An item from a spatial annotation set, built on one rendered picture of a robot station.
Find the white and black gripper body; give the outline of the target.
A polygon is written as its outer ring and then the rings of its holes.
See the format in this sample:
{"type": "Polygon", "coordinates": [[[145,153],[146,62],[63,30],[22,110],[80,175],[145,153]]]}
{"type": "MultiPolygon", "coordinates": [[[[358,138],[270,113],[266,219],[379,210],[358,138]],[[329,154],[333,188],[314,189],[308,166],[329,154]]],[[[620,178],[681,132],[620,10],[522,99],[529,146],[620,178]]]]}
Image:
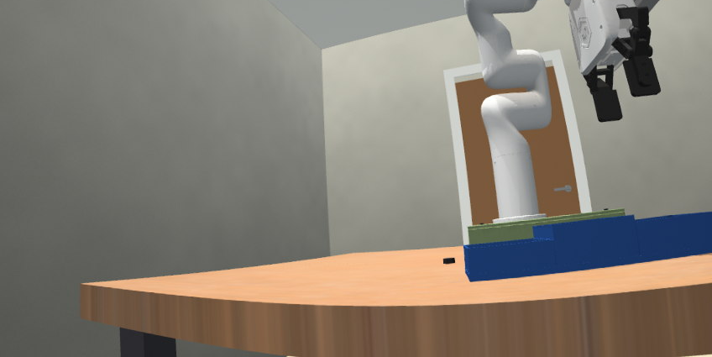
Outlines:
{"type": "Polygon", "coordinates": [[[627,59],[612,46],[612,43],[617,37],[631,37],[629,30],[633,28],[631,19],[620,20],[616,9],[636,7],[634,0],[564,0],[564,2],[569,6],[569,22],[581,74],[588,75],[596,65],[614,65],[616,71],[627,59]]]}

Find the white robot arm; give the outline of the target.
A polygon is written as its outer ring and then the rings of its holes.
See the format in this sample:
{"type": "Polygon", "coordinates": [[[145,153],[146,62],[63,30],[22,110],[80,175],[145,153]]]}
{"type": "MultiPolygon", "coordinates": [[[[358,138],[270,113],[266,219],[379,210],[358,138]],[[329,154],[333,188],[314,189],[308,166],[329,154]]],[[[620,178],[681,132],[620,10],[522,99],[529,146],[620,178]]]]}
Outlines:
{"type": "Polygon", "coordinates": [[[514,50],[510,32],[495,13],[524,13],[537,0],[464,0],[476,34],[484,83],[492,89],[524,87],[527,92],[497,94],[481,107],[489,138],[499,219],[505,223],[539,214],[531,151],[522,130],[543,129],[551,122],[547,70],[535,50],[514,50]],[[527,216],[528,215],[528,216],[527,216]]]}

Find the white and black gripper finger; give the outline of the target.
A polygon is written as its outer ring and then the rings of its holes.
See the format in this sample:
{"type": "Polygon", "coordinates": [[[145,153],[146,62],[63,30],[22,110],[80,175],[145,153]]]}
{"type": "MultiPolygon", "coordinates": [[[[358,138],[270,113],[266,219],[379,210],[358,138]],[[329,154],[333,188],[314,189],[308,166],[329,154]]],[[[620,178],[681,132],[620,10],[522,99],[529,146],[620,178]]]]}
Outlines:
{"type": "Polygon", "coordinates": [[[627,38],[617,37],[612,46],[626,59],[622,62],[633,97],[657,95],[661,91],[657,73],[652,62],[648,6],[617,8],[621,19],[631,19],[634,28],[627,38]],[[630,43],[630,44],[629,44],[630,43]]]}
{"type": "Polygon", "coordinates": [[[614,65],[604,69],[595,68],[584,76],[590,93],[593,95],[594,105],[599,122],[621,120],[623,118],[617,91],[613,90],[614,65]],[[590,75],[589,75],[590,74],[590,75]],[[605,82],[598,76],[605,75],[605,82]]]}

